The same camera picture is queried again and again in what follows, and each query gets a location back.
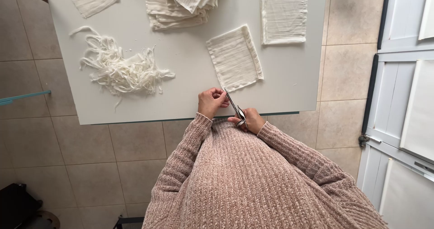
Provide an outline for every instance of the person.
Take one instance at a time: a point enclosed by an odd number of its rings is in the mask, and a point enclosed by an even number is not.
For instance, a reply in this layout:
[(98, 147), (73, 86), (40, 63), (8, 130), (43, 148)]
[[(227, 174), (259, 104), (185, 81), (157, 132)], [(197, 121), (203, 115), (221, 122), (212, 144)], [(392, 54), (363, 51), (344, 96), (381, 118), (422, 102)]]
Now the person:
[(196, 117), (151, 192), (143, 228), (387, 228), (353, 177), (255, 109), (214, 119), (226, 92), (199, 94)]

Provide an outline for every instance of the tiled floor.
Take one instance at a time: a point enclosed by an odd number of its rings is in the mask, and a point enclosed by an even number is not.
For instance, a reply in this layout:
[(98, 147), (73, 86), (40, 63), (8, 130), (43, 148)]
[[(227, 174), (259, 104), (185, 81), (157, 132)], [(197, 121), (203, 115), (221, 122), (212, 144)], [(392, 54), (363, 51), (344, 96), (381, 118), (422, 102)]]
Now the tiled floor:
[[(357, 177), (357, 138), (383, 0), (327, 0), (317, 108), (269, 116)], [(111, 228), (141, 216), (188, 121), (80, 126), (48, 5), (0, 0), (0, 187), (28, 184), (62, 228)]]

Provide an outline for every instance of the stack of fabric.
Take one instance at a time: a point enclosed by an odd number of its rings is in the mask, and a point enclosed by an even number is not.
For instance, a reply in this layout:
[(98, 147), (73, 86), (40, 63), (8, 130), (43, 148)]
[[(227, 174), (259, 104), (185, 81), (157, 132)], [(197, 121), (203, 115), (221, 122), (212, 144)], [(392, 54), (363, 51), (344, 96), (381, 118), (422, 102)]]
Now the stack of fabric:
[(165, 30), (206, 23), (217, 0), (146, 0), (146, 7), (151, 28)]

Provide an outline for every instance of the woman's left hand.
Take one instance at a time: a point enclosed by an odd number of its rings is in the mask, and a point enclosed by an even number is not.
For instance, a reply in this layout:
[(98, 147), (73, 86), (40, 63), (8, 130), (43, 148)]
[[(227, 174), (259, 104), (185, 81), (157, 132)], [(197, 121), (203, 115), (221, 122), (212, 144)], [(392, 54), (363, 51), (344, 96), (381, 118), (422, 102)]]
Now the woman's left hand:
[(218, 108), (227, 108), (229, 106), (229, 98), (226, 97), (226, 92), (219, 88), (213, 87), (201, 92), (198, 98), (198, 112), (209, 119), (214, 118)]

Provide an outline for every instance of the hand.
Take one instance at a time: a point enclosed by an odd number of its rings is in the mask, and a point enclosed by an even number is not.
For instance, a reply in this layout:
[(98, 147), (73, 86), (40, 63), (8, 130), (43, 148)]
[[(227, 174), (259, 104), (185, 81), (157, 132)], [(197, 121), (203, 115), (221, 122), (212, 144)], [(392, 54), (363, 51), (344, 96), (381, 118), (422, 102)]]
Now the hand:
[[(259, 115), (258, 111), (253, 108), (248, 108), (243, 110), (244, 115), (246, 116), (246, 122), (247, 126), (249, 127), (249, 131), (253, 132), (255, 135), (259, 133), (262, 126), (265, 124), (265, 120)], [(238, 118), (236, 115), (235, 117), (229, 117), (227, 118), (229, 122), (232, 122), (234, 124), (238, 123), (241, 119)], [(245, 132), (247, 132), (246, 125), (240, 126), (241, 129)]]
[(211, 88), (207, 91), (199, 93), (198, 112), (213, 119), (218, 108), (227, 108), (229, 106), (229, 98), (226, 97), (226, 92), (219, 88)]

